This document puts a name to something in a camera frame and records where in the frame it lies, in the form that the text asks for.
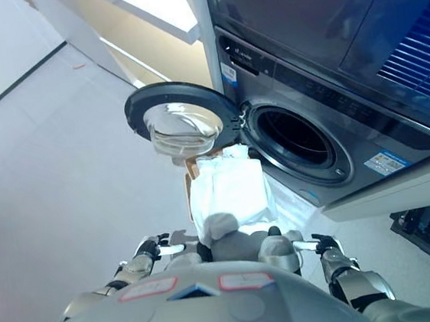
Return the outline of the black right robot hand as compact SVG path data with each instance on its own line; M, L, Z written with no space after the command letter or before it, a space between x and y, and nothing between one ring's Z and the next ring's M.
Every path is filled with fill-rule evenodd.
M330 249L338 249L344 254L340 241L330 235L314 233L309 240L295 240L292 245L298 251L312 251L318 255L323 255L325 251Z

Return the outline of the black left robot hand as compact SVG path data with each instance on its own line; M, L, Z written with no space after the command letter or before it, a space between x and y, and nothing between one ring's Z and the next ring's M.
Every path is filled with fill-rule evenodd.
M169 237L169 233L145 237L138 245L133 257L137 258L140 255L146 255L153 261L158 261L161 260L162 256L175 255L187 248L185 244L171 245Z

